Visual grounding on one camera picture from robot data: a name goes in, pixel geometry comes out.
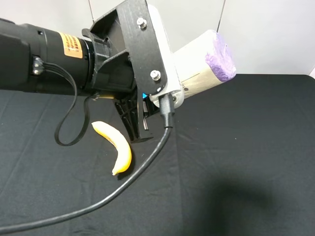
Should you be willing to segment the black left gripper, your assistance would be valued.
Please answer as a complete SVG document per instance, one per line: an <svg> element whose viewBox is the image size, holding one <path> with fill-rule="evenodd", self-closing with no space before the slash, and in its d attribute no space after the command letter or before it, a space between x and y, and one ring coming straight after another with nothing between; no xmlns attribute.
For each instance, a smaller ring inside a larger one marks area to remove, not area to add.
<svg viewBox="0 0 315 236"><path fill-rule="evenodd" d="M132 143L151 139L144 124L143 94L162 91L167 75L147 2L123 1L90 29L83 29L82 35L94 50L86 89L114 100Z"/></svg>

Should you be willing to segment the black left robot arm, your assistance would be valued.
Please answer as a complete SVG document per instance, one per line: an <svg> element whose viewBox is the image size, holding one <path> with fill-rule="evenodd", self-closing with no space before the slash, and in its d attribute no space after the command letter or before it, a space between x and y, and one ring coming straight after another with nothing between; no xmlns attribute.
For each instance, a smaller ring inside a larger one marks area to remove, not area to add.
<svg viewBox="0 0 315 236"><path fill-rule="evenodd" d="M1 19L1 89L113 99L130 141L150 139L143 95L167 76L147 2L123 1L82 35Z"/></svg>

